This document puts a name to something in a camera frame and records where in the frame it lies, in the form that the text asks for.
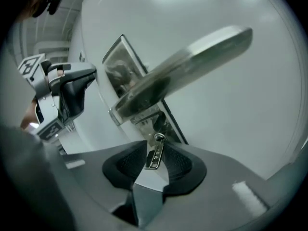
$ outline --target person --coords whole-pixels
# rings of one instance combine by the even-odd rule
[[[15,22],[23,22],[24,20],[39,16],[46,8],[49,0],[26,0],[25,5],[21,12],[18,14]],[[58,70],[58,76],[63,74],[62,70]],[[26,129],[30,123],[37,123],[35,114],[36,101],[32,100],[26,110],[25,117],[23,118],[20,127]]]
[[[2,53],[4,51],[4,47],[6,47],[6,37],[7,33],[9,32],[11,26],[16,23],[23,21],[32,15],[35,15],[35,12],[39,9],[39,4],[42,3],[42,0],[0,0],[0,8],[1,8],[1,30],[0,30],[0,52]],[[2,79],[8,78],[8,81],[14,82],[15,85],[19,86],[20,82],[18,82],[14,76],[7,75],[9,74],[7,69],[15,68],[15,65],[5,66],[0,64],[0,74],[2,75]],[[21,99],[23,96],[28,97],[28,94],[25,93],[25,90],[20,89],[19,93],[11,93],[11,90],[5,90],[7,88],[6,85],[1,84],[2,93],[4,92],[8,93],[7,96],[5,96],[6,101],[10,104],[14,104],[14,99]],[[4,99],[1,99],[0,106],[1,106],[1,117],[3,116],[16,116],[14,113],[4,113],[2,107],[9,106],[5,105],[3,103]],[[21,121],[22,114],[18,114],[17,116],[20,117],[18,123]],[[49,224],[42,215],[39,215],[35,210],[37,210],[36,207],[33,207],[29,204],[28,200],[24,199],[23,192],[20,191],[16,187],[15,181],[12,178],[12,171],[8,171],[6,166],[12,165],[16,163],[16,166],[21,167],[23,163],[27,160],[29,160],[29,152],[32,151],[41,151],[42,150],[42,142],[40,142],[35,136],[22,131],[22,129],[16,128],[19,126],[19,124],[15,122],[9,122],[9,123],[0,123],[0,176],[1,176],[1,183],[2,183],[2,190],[1,194],[4,196],[5,199],[9,201],[4,201],[2,203],[2,207],[5,209],[5,213],[2,215],[2,226],[3,227],[10,227],[14,230],[17,229],[31,229],[31,230],[63,230],[61,227],[54,227],[57,225],[57,221],[52,220],[51,224],[53,225],[51,227],[51,224]],[[25,152],[26,154],[16,155],[16,152],[19,151],[20,153]],[[36,161],[33,163],[30,159],[30,163],[33,165],[34,172],[41,172],[39,170],[39,166],[42,164],[40,161]],[[25,176],[23,177],[24,183],[29,182],[30,179],[35,178],[36,176]],[[40,190],[41,192],[50,192],[51,194],[55,193],[54,188],[51,188],[50,186],[46,186],[44,189]],[[60,213],[60,215],[63,217],[61,212],[63,210],[64,206],[60,204],[60,207],[58,209],[51,208],[50,206],[46,206],[46,209],[52,209],[53,214],[54,213]],[[65,228],[66,231],[68,230],[74,230],[73,228]]]

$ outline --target robotic arm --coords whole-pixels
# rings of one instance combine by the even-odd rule
[[[85,90],[96,72],[90,63],[51,64],[45,54],[25,58],[18,70],[36,91],[40,126],[32,133],[45,141],[81,115]],[[57,70],[63,70],[63,75],[58,76]]]

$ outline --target metal key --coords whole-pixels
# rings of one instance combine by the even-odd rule
[[[159,144],[155,146],[154,155],[152,157],[152,160],[150,162],[149,167],[145,167],[144,169],[158,169],[160,165],[160,161],[162,159],[163,149],[164,149],[164,141],[165,136],[161,133],[157,133],[154,136],[156,141],[159,141]]]

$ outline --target door handle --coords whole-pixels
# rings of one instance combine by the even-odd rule
[[[244,26],[217,30],[178,51],[137,82],[109,110],[120,126],[168,95],[243,54],[253,31]]]

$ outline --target lever handle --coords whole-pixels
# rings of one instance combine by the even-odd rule
[[[84,111],[85,91],[88,85],[95,79],[94,75],[85,76],[75,81],[70,81],[61,87],[61,96],[66,111],[68,122],[77,118]]]
[[[62,0],[51,0],[50,1],[49,8],[47,9],[50,15],[53,15],[57,12],[61,2]]]
[[[142,78],[109,110],[120,126],[168,95],[244,53],[252,42],[249,27],[217,30],[161,63]]]
[[[57,70],[63,70],[64,74],[58,76]],[[93,75],[96,72],[94,65],[90,63],[59,63],[48,68],[49,87],[53,95],[60,94],[63,84],[78,80],[85,76]]]

